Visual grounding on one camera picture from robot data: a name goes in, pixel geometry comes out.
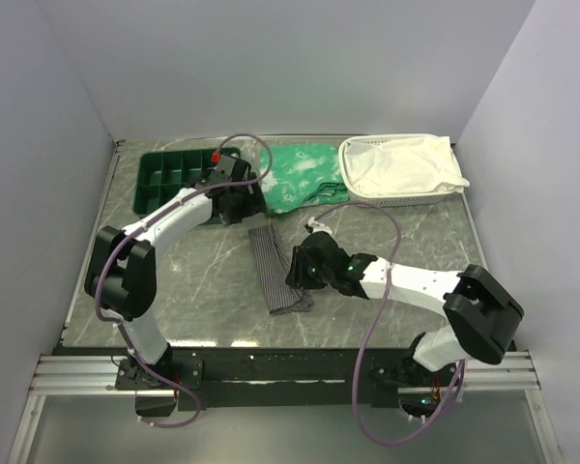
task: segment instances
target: gray marble surface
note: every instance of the gray marble surface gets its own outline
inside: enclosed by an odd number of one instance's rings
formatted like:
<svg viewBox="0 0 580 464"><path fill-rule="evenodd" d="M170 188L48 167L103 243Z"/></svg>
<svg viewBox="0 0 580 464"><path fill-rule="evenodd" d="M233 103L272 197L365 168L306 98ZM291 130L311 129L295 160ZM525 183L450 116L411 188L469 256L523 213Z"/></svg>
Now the gray marble surface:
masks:
<svg viewBox="0 0 580 464"><path fill-rule="evenodd" d="M280 138L272 144L332 143L329 140ZM160 150L214 147L217 140L130 140L120 159L105 202L101 226L123 227L137 220L131 211L137 165L141 155ZM260 147L247 140L238 146L255 160ZM284 216L251 217L230 227L201 225L187 233L158 264L158 294L153 305L165 337L178 346L357 347L377 303L339 295L327 288L313 292L311 312L271 316L251 258L247 231L272 223L290 253L306 233L303 224L327 206L296 210ZM403 240L395 262L451 271L479 263L479 252L462 197L430 206L392 208L402 226ZM389 220L377 211L348 207L325 222L350 254L387 256L394 241ZM370 346L406 347L420 332L434 331L446 321L426 310L390 303L372 336ZM65 346L124 346L111 324L98 321L93 300L82 288L64 336Z"/></svg>

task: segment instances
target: black and white striped fabric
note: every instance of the black and white striped fabric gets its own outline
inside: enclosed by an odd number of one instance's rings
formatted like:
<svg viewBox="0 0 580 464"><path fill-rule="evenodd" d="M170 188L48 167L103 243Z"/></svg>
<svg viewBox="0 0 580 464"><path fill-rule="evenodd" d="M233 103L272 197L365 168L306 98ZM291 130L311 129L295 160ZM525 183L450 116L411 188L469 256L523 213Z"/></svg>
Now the black and white striped fabric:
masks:
<svg viewBox="0 0 580 464"><path fill-rule="evenodd" d="M255 269L264 291L264 299L269 314L311 311L313 301L302 290L286 285L285 279L290 271L288 257L281 247L281 239L272 225L249 229L249 241L253 252Z"/></svg>

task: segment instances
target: green cloth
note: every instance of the green cloth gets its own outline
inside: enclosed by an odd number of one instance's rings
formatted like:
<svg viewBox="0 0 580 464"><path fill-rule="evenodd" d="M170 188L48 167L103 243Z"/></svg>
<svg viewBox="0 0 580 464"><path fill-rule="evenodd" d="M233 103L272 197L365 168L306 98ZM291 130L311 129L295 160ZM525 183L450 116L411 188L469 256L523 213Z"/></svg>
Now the green cloth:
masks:
<svg viewBox="0 0 580 464"><path fill-rule="evenodd" d="M271 147L273 169L261 182L269 214L287 213L301 206L348 201L339 172L337 149L326 143ZM260 172L269 154L260 152Z"/></svg>

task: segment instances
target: white cloth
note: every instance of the white cloth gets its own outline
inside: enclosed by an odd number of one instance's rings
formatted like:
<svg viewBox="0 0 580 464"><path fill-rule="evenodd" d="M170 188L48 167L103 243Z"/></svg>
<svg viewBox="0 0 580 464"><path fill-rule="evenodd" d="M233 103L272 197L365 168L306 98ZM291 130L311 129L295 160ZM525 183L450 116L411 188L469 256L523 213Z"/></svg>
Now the white cloth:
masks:
<svg viewBox="0 0 580 464"><path fill-rule="evenodd" d="M350 187L368 197L462 191L462 177L448 137L421 135L374 146L350 142L345 151Z"/></svg>

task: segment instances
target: cable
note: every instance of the cable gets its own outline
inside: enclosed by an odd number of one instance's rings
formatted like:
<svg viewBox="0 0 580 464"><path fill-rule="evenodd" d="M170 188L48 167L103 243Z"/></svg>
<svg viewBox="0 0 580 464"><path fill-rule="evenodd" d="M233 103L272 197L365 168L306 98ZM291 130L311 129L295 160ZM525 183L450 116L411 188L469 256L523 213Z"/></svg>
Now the cable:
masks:
<svg viewBox="0 0 580 464"><path fill-rule="evenodd" d="M163 382L164 384L176 389L176 390L180 390L181 392L184 392L185 394L187 394L189 397L191 397L191 399L193 399L193 401L195 402L195 412L193 413L193 415L187 419L187 420L183 420L181 422L176 422L176 423L160 423L160 422L153 422L152 420L149 419L142 419L144 422L150 424L153 427L157 427L157 428L177 428L177 427L182 427L184 425L188 425L190 423L192 423L193 421L195 421L197 419L197 417L200 415L200 412L202 411L202 403L200 401L200 398L190 389L188 389L187 387L178 384L170 379L166 379L165 377L157 374L157 372L155 372L153 369L151 369L146 362L139 356L139 354L135 351L135 348L133 346L133 343L131 342L131 339L129 338L129 334L127 333L127 331L125 330L125 328L122 325L122 320L118 319L117 317L108 317L102 314L102 308L101 308L101 296L102 296L102 289L103 289L103 284L105 283L105 280L107 279L107 275L109 274L109 270L111 269L112 265L114 264L114 262L116 261L116 259L118 259L118 255L120 254L120 252L122 251L122 249L135 237L137 237L138 235L140 235L142 232L144 232L145 228L149 228L152 227L153 225L155 225L157 222L159 222L160 220L162 220L163 218L165 218L167 215L169 215L171 212L173 212L174 210L180 208L183 204L188 203L192 198L198 196L198 195L202 195L208 191L211 191L213 189L223 189L226 187L247 187L253 184L257 184L258 182L260 182L262 179L264 179L269 172L271 172L271 167L273 166L273 152L271 151L271 147L269 146L269 144L267 142L265 142L262 138L260 138L257 135L254 135L252 133L247 133L247 132L241 132L241 133L236 133L234 135L230 135L229 137L224 138L223 140L221 140L221 142L219 143L219 145L217 146L216 151L220 152L221 148L223 148L223 146L229 142L230 140L233 140L234 138L237 137L250 137L253 138L255 141L259 142L267 151L268 155L269 155L269 165L267 166L267 168L264 170L264 172L262 174L260 174L259 176L257 176L255 179L251 179L249 181L240 181L240 182L225 182L222 184L215 184L212 186L207 186L204 188L201 188L197 191L194 191L192 193L190 193L189 195L187 195L185 198L183 198L183 200L181 202L179 201L174 201L172 204L170 204L168 207L166 207L165 209L163 209L162 211L159 211L156 215L154 215L153 217L151 217L144 225L140 225L139 227L137 227L135 230L133 230L128 236L126 236L110 253L109 257L107 258L107 261L105 262L105 265L103 266L103 269L101 270L101 274L99 276L99 280L97 282L97 288L95 289L95 313L97 314L97 317L99 319L101 319L103 322L112 322L114 324L118 325L118 330L120 331L121 335L123 336L123 338L125 339L125 341L127 342L127 346L129 347L130 353L131 355L135 358L135 360L139 363L139 365L142 367L142 369L144 369L144 371L146 373L148 373L151 377L159 380L160 382Z"/></svg>
<svg viewBox="0 0 580 464"><path fill-rule="evenodd" d="M397 254L397 251L399 250L399 246L401 244L401 240L402 240L401 227L399 226L399 223L397 222L395 217L393 217L393 215L391 213L389 213L385 209L381 208L380 206L374 205L372 203L368 203L366 201L349 201L346 203L342 203L341 205L337 205L337 206L330 208L329 210L325 211L324 213L318 215L315 218L315 220L319 220L320 218L328 215L329 213L337 210L338 208L343 208L343 207L350 206L350 205L365 206L368 208L373 208L375 210L380 211L382 214L384 214L387 218L389 218L391 220L391 222L395 226L395 232L396 232L396 236L397 236L396 240L395 240L395 245L393 246L393 249L391 250L391 253L389 254L389 259L388 259L389 262L392 263L393 258ZM430 416L429 420L425 424L423 424L421 427L419 427L417 430L415 430L411 434L407 435L406 437L398 439L398 440L384 440L384 439L379 438L376 435L374 435L371 432L371 430L369 430L367 428L367 426L365 425L365 423L363 421L363 416L361 415L361 411L359 409L359 377L360 377L360 372L361 372L361 364L363 362L363 355L365 353L365 349L367 348L367 343L369 342L369 339L371 338L371 336L374 332L374 329L376 328L376 324L378 323L378 320L380 319L380 316L383 313L385 306L387 305L387 301L389 299L389 293L391 292L391 289L392 289L391 270L392 270L391 267L389 267L389 269L387 270L387 281L385 284L385 292L383 294L383 299L380 302L380 306L379 306L378 310L376 311L376 314L374 315L374 318L369 326L369 329L367 329L367 332L365 333L365 336L363 337L361 347L359 348L359 354L357 355L357 361L355 362L355 370L354 370L353 378L352 378L352 410L353 410L353 414L355 416L355 419L357 420L357 423L359 424L359 429L361 430L363 435L365 435L365 437L367 437L369 440L371 440L372 442L374 442L378 445L382 445L385 447L398 447L398 446L401 446L401 445L404 445L404 444L410 442L411 440L413 440L416 437L418 437L419 435L421 435L425 430L427 430L427 428L440 415L445 413L453 405L453 403L457 400L457 398L460 395L460 392L462 390L462 384L464 381L464 373L466 371L466 362L464 360L460 361L459 365L455 369L455 373L453 374L453 377L451 378L449 386L447 387L447 391L445 392L445 395L441 399L440 404L438 405L438 407L436 408L436 410L434 411L432 416ZM456 384L457 384L457 389L456 389L455 393L453 394L453 396L451 397L451 391L453 390L453 386L455 386Z"/></svg>

